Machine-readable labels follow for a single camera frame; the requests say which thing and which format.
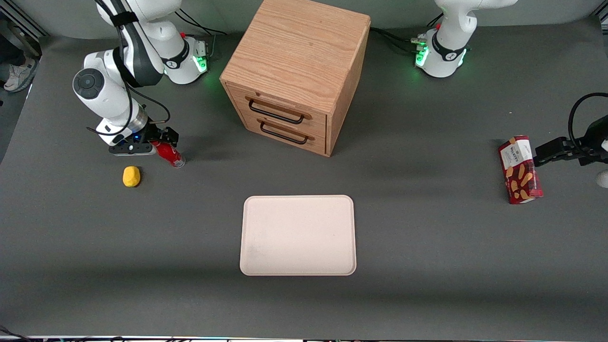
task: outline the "sneaker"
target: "sneaker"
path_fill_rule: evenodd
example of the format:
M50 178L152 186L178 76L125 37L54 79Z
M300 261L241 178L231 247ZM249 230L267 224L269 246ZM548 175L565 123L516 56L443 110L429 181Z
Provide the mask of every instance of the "sneaker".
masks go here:
M32 82L34 75L36 75L37 67L38 61L29 57L26 58L26 62L23 65L11 65L9 80L6 81L4 90L8 92L18 92L26 89Z

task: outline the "black drawer handle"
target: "black drawer handle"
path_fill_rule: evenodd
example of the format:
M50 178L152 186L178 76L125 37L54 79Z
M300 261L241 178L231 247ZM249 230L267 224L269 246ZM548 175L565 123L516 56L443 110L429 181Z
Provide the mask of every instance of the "black drawer handle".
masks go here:
M269 130L267 130L267 129L265 129L265 128L264 128L264 124L265 124L265 122L263 122L263 121L262 121L262 122L260 122L260 129L261 129L261 130L262 130L262 132L264 132L264 133L267 133L267 134L270 134L270 135L274 135L274 136L275 136L275 137L277 137L277 138L285 139L285 140L287 140L287 141L291 141L291 142L293 142L294 144L298 144L298 145L304 145L304 144L306 144L306 141L308 141L308 137L307 137L307 136L304 136L304 140L295 140L295 139L290 138L290 137L288 137L288 136L284 136L284 135L282 135L282 134L278 134L278 133L275 133L275 132L273 132L273 131L269 131Z
M254 100L253 99L249 100L249 109L252 110L252 111L254 111L254 112L256 112L256 113L264 114L266 116L273 117L275 119L282 120L282 121L285 121L285 122L289 122L290 124L294 124L294 125L299 125L299 124L302 123L302 120L304 120L304 115L300 115L300 118L298 120L292 120L292 119L288 119L287 117L282 117L281 115L276 115L276 114L273 114L273 113L271 113L269 111L265 111L265 110L261 110L259 108L256 108L256 107L254 107Z

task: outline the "gray tabletop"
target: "gray tabletop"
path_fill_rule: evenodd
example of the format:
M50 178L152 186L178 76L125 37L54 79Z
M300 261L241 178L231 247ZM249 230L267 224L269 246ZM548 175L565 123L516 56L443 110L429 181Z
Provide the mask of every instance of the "gray tabletop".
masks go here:
M111 156L85 130L98 117L72 77L116 42L46 42L0 166L0 323L31 335L608 340L603 166L549 164L545 197L512 206L497 155L517 134L566 135L573 103L606 90L597 20L481 27L443 80L371 33L331 158L243 128L218 80L238 39L218 37L198 82L144 89L172 110L182 169ZM607 106L583 104L575 133ZM135 189L121 182L130 164L143 170ZM299 194L353 198L356 272L241 274L245 199Z

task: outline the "yellow sponge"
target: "yellow sponge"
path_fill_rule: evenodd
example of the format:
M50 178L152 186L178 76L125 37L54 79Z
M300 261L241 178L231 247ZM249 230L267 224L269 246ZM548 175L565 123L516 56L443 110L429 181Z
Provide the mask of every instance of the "yellow sponge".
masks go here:
M142 176L139 174L139 169L136 166L127 166L122 173L122 183L128 187L134 187L139 184Z

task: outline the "wooden drawer cabinet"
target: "wooden drawer cabinet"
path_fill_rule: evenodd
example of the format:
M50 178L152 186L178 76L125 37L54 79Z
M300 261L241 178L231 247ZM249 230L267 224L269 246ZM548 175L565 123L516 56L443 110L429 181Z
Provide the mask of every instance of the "wooden drawer cabinet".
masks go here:
M245 127L330 156L361 76L367 15L264 0L220 80Z

